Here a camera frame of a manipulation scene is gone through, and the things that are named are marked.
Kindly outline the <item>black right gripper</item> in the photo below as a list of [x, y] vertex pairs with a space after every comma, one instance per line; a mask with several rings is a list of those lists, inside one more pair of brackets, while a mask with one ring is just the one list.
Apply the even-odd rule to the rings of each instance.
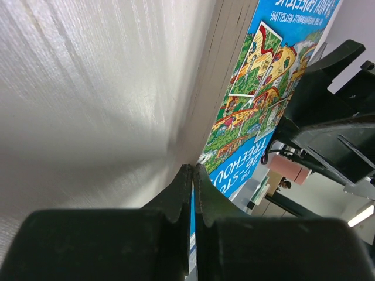
[[374, 184], [374, 63], [366, 61], [336, 93], [328, 87], [365, 46], [346, 40], [307, 67], [271, 143], [279, 141], [297, 162], [339, 184]]

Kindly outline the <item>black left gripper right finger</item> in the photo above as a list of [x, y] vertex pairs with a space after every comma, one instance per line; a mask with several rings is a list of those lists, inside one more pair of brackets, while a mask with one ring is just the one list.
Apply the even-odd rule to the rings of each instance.
[[336, 218], [253, 217], [195, 167], [199, 280], [373, 280], [356, 233]]

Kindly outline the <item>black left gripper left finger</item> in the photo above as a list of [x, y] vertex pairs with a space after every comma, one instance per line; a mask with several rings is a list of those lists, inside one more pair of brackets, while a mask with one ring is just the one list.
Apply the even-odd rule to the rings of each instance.
[[2, 280], [183, 280], [189, 273], [192, 167], [138, 209], [31, 213], [1, 266]]

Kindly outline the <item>blue 26-Storey Treehouse book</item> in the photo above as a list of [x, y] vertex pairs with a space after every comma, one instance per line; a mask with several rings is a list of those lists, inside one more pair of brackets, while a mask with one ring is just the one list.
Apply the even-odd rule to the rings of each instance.
[[199, 157], [232, 200], [252, 178], [307, 66], [320, 59], [341, 1], [259, 1]]

